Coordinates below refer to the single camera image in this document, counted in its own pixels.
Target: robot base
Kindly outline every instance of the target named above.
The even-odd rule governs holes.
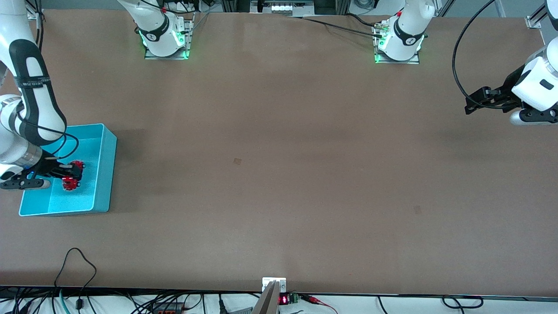
[[[190,56],[190,46],[192,45],[192,30],[194,28],[194,16],[192,20],[184,20],[183,17],[177,17],[175,23],[177,25],[176,40],[184,45],[170,56],[156,56],[145,48],[144,58],[146,60],[187,60]]]
[[[384,29],[378,30],[375,27],[372,27],[372,33],[373,34],[380,34],[380,35],[384,36],[386,31]],[[373,40],[374,40],[373,41],[373,43],[374,43],[374,61],[376,63],[399,63],[399,64],[419,64],[420,63],[418,52],[415,53],[415,55],[412,58],[410,58],[409,60],[405,60],[405,61],[393,60],[390,57],[388,57],[382,50],[378,49],[378,46],[383,44],[381,42],[383,40],[383,38],[374,37]]]

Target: teal cable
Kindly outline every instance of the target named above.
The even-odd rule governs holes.
[[[68,307],[66,306],[66,302],[64,302],[64,297],[62,296],[62,289],[60,289],[60,293],[58,294],[58,296],[60,297],[60,303],[62,303],[62,308],[64,309],[64,312],[66,312],[66,314],[71,314],[70,310],[68,310]]]

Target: black strap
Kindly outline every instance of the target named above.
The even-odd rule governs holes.
[[[403,41],[403,44],[405,46],[414,45],[424,34],[424,32],[422,32],[418,35],[411,35],[411,34],[405,33],[399,27],[399,19],[395,20],[395,24],[393,25],[393,29],[395,30],[395,35],[397,35],[397,37],[399,37],[401,39],[401,41]]]
[[[46,83],[50,83],[50,77],[14,77],[19,88],[33,89],[41,88]]]
[[[165,20],[163,24],[159,26],[157,29],[152,31],[146,31],[138,27],[139,31],[148,41],[159,41],[161,35],[163,35],[169,29],[169,17],[163,14]]]

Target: brown table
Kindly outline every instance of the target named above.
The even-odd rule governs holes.
[[[94,286],[558,296],[558,129],[464,114],[466,20],[434,19],[420,65],[386,65],[368,37],[277,15],[212,14],[188,61],[143,60],[126,12],[46,16],[61,109],[118,136],[112,206],[22,218],[0,192],[0,284],[51,284],[77,246]],[[465,88],[541,46],[522,19],[479,19]],[[67,271],[90,276],[77,255]]]

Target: blue bin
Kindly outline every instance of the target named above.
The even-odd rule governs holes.
[[[79,139],[75,153],[62,163],[82,160],[85,163],[80,187],[73,191],[62,188],[61,179],[47,178],[48,189],[23,192],[20,216],[66,216],[86,213],[107,212],[110,205],[116,136],[103,124],[69,126],[66,131]],[[59,141],[43,146],[46,151],[55,151]],[[66,145],[56,154],[64,156],[74,148],[75,140],[68,137]]]

